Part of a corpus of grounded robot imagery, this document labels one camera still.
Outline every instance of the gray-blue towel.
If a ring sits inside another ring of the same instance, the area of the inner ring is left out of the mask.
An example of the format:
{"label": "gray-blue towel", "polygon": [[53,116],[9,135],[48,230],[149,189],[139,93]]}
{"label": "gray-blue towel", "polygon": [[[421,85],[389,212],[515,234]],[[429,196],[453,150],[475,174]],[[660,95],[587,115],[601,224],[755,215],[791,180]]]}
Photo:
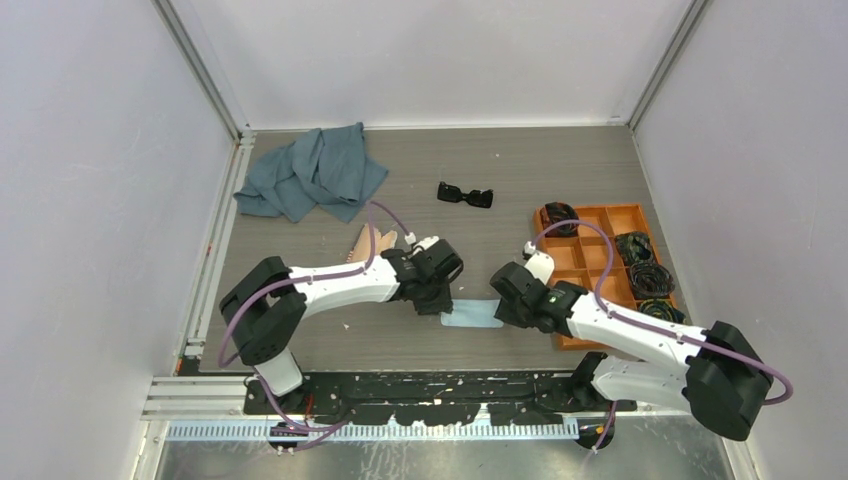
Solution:
{"label": "gray-blue towel", "polygon": [[362,123],[316,128],[262,155],[234,196],[239,213],[299,222],[318,204],[347,223],[388,173],[365,153]]}

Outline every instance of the folded cloth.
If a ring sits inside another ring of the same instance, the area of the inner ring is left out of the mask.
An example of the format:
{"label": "folded cloth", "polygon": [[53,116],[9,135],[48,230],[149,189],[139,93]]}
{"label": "folded cloth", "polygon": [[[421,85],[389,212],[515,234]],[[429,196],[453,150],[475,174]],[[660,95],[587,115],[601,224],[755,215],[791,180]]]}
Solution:
{"label": "folded cloth", "polygon": [[296,223],[318,204],[347,223],[388,173],[365,153],[362,123],[316,128],[262,155],[234,197],[239,213]]}
{"label": "folded cloth", "polygon": [[500,300],[454,300],[451,313],[442,312],[446,327],[500,328],[503,322],[495,318]]}

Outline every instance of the black sunglasses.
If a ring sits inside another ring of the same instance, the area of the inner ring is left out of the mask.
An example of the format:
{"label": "black sunglasses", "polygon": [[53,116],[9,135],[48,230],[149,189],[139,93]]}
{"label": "black sunglasses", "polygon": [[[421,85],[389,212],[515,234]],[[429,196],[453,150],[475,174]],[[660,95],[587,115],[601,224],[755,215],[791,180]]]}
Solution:
{"label": "black sunglasses", "polygon": [[481,192],[480,190],[471,190],[468,193],[462,193],[462,190],[460,190],[457,186],[448,185],[445,182],[439,182],[439,190],[436,193],[436,198],[443,202],[450,203],[459,203],[465,200],[465,202],[472,207],[490,208],[492,206],[492,200],[495,198],[495,194],[491,189],[486,190],[485,192]]}

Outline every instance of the robotic arm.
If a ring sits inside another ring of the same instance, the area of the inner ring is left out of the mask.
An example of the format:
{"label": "robotic arm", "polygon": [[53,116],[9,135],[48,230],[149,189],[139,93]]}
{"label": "robotic arm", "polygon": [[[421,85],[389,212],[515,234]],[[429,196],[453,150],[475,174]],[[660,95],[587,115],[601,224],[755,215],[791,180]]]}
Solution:
{"label": "robotic arm", "polygon": [[303,375],[288,348],[301,320],[336,307],[361,302],[411,301],[419,315],[450,312],[450,283],[463,263],[450,244],[428,237],[412,250],[384,251],[358,275],[347,273],[366,262],[323,268],[286,267],[280,257],[262,260],[220,303],[229,325],[236,312],[257,291],[289,278],[318,279],[287,285],[270,293],[276,298],[253,303],[233,330],[242,362],[256,368],[274,395],[282,396],[303,383]]}
{"label": "robotic arm", "polygon": [[[644,360],[628,361],[590,352],[569,379],[570,394],[586,408],[608,400],[639,400],[691,412],[709,430],[745,440],[766,394],[771,375],[741,362],[668,336],[611,318],[583,287],[546,283],[554,260],[543,252],[526,264],[510,262],[492,276],[501,295],[495,317],[521,328],[594,340]],[[759,361],[735,327],[716,322],[712,328],[677,325],[604,301],[609,310],[640,323],[738,352]]]}

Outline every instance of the cable connector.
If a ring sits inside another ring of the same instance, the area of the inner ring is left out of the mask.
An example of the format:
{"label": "cable connector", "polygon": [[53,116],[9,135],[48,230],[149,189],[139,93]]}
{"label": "cable connector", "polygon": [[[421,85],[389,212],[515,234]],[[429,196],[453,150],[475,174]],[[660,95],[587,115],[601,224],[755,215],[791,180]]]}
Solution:
{"label": "cable connector", "polygon": [[524,260],[529,260],[536,251],[536,245],[533,245],[533,242],[528,240],[527,243],[524,244]]}

